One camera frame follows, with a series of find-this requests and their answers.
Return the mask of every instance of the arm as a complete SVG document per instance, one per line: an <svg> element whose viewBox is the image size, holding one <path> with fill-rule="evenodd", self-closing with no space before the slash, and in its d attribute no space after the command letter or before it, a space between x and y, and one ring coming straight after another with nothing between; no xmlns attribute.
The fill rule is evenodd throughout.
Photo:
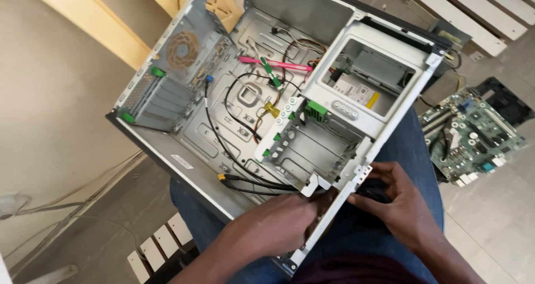
<svg viewBox="0 0 535 284"><path fill-rule="evenodd" d="M425 200L397 162L371 164L369 178L379 178L393 201L378 203L361 195L347 199L380 218L392 235L418 256L439 283L484 283L466 260L447 241L434 221Z"/></svg>
<svg viewBox="0 0 535 284"><path fill-rule="evenodd" d="M250 262L304 244L318 200L284 194L231 221L210 246L169 283L224 283Z"/></svg>

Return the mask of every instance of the barcode label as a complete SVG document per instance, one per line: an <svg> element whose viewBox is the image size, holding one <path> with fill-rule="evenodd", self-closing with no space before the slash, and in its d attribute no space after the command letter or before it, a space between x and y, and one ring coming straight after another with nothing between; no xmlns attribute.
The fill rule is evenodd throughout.
<svg viewBox="0 0 535 284"><path fill-rule="evenodd" d="M186 162L186 160L183 159L181 156L177 154L171 154L171 157L177 160L177 162L179 162L182 166L184 166L185 169L193 169L193 166L190 165L188 162Z"/></svg>

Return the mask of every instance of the open computer chassis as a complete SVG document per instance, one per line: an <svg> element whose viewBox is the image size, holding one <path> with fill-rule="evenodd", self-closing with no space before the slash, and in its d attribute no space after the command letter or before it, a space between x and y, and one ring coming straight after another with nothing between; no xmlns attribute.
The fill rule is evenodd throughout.
<svg viewBox="0 0 535 284"><path fill-rule="evenodd" d="M451 42L356 0L244 0L229 34L205 1L188 0L106 117L226 222L280 191L244 181L232 190L221 173L268 179L306 196L337 188L305 245L276 259L292 275L366 178ZM238 61L256 55L248 38L270 60L316 66L284 75L274 68L283 83L277 88L259 64ZM344 74L334 78L333 69ZM247 87L230 72L248 73L241 76ZM355 97L350 86L373 101ZM258 98L280 113L259 120ZM255 123L258 145L247 129Z"/></svg>

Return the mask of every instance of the maroon shirt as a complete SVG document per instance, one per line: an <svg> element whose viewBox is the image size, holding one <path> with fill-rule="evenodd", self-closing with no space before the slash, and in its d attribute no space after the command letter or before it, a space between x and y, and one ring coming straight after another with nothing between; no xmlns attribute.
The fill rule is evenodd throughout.
<svg viewBox="0 0 535 284"><path fill-rule="evenodd" d="M293 284L414 283L427 284L399 262L385 256L346 254L318 260L294 274Z"/></svg>

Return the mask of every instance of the yellow connector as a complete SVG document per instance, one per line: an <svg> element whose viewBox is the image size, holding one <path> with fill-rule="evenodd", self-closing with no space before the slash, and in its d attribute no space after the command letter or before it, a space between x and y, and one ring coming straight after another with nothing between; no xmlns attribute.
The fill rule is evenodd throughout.
<svg viewBox="0 0 535 284"><path fill-rule="evenodd" d="M264 105L264 110L266 110L268 113L271 114L274 118L278 117L280 114L280 110L278 110L271 102L266 103Z"/></svg>

